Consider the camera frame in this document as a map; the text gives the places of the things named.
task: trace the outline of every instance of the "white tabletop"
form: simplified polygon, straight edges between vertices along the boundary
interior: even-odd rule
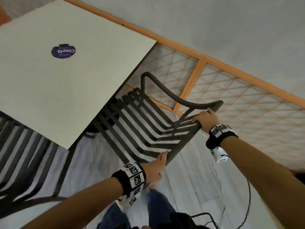
[[[68,149],[154,44],[56,0],[0,27],[0,111]]]

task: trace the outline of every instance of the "black wristband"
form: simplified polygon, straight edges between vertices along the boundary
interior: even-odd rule
[[[209,131],[210,137],[206,142],[206,146],[208,149],[215,149],[216,147],[221,147],[220,143],[228,136],[235,136],[235,131],[228,125],[218,124],[212,127]]]
[[[118,179],[123,187],[123,195],[127,195],[128,197],[131,193],[134,196],[140,192],[146,180],[146,174],[142,166],[132,162],[124,165],[111,177]]]

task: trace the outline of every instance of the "leg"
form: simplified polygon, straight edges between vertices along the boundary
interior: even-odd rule
[[[155,229],[160,223],[170,223],[170,213],[176,211],[168,199],[157,190],[151,190],[147,197],[149,226]]]
[[[127,225],[126,229],[131,229],[127,215],[120,210],[116,203],[113,203],[97,225],[97,229],[115,229],[122,224]]]

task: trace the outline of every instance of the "hand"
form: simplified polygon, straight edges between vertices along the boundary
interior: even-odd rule
[[[160,173],[165,168],[167,154],[168,151],[162,152],[155,161],[140,164],[145,171],[147,183],[156,183],[162,179],[162,175]]]
[[[220,124],[218,117],[210,108],[208,108],[208,111],[201,112],[198,116],[195,116],[192,122],[194,123],[195,121],[199,121],[202,131],[206,133],[209,133],[210,129],[215,125]]]

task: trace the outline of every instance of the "purple sticker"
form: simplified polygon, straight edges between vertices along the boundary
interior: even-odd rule
[[[51,53],[58,59],[66,59],[75,54],[75,47],[70,44],[59,44],[53,47]]]

